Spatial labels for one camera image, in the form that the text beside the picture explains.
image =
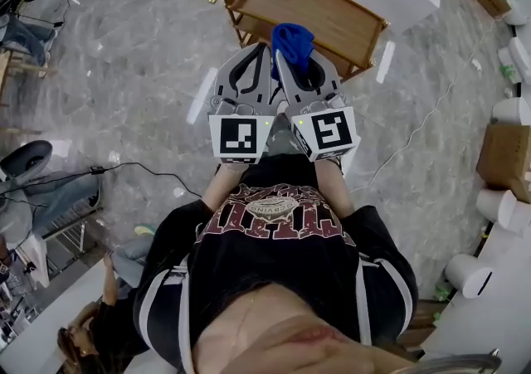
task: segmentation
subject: white cylinder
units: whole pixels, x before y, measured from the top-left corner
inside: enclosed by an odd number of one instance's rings
[[[504,21],[508,25],[522,26],[529,21],[529,13],[524,6],[516,0],[507,0],[510,11],[504,14]]]
[[[519,236],[525,236],[531,229],[531,205],[522,202],[516,202],[511,221],[506,230],[511,231]]]
[[[467,299],[481,295],[492,275],[492,269],[470,255],[455,255],[445,267],[448,281]]]
[[[506,99],[494,106],[492,118],[502,124],[531,125],[531,109],[522,97]]]
[[[499,192],[484,188],[478,194],[475,206],[489,221],[507,228],[516,207],[516,197],[510,190]]]

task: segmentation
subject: person sitting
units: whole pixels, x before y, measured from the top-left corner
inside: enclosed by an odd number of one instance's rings
[[[18,44],[42,67],[48,66],[51,44],[57,35],[56,29],[22,22],[12,14],[4,14],[0,17],[0,42],[2,45]]]
[[[405,330],[418,292],[376,208],[354,209],[331,160],[241,166],[222,164],[157,229],[134,305],[144,341],[187,374],[409,367],[377,347]]]
[[[105,255],[102,302],[87,304],[68,328],[59,329],[57,344],[65,354],[71,372],[118,374],[124,372],[134,356],[148,350],[134,328],[132,313],[136,293],[133,286],[139,282],[142,259],[147,255],[152,239],[153,235],[142,234]],[[126,288],[129,292],[123,299],[119,299],[123,290],[114,276],[113,259],[125,269],[124,277],[133,281]]]

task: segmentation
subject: chair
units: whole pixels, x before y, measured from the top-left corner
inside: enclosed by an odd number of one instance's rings
[[[23,62],[22,56],[14,56],[13,50],[6,50],[0,54],[0,107],[8,107],[9,104],[2,103],[3,89],[6,85],[7,76],[10,69],[21,69],[33,72],[48,72],[56,73],[56,69],[50,69],[48,67],[41,67],[35,65],[28,65]]]

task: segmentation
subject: marble floor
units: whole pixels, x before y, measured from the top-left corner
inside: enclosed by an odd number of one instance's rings
[[[53,22],[66,13],[51,49],[59,72],[11,80],[3,118],[53,140],[50,169],[138,161],[176,172],[201,192],[216,163],[208,106],[197,92],[238,50],[222,4],[77,1],[66,11],[66,0],[37,0],[25,11]],[[481,187],[475,164],[492,105],[509,86],[496,55],[509,38],[509,29],[475,0],[441,0],[441,8],[412,29],[381,37],[377,61],[389,42],[395,46],[385,78],[374,68],[344,85],[362,138],[346,173],[352,199],[378,208],[424,297],[453,254],[475,248],[486,223],[475,211]],[[455,80],[407,149],[371,181]],[[135,224],[158,225],[191,201],[182,188],[135,167],[105,174],[99,221],[110,232],[109,243],[134,237]]]

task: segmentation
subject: wooden cart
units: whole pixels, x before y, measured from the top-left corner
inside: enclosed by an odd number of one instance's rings
[[[388,26],[351,0],[223,1],[242,47],[258,41],[269,44],[279,23],[299,24],[315,35],[316,50],[334,63],[342,82],[374,66],[371,55]]]

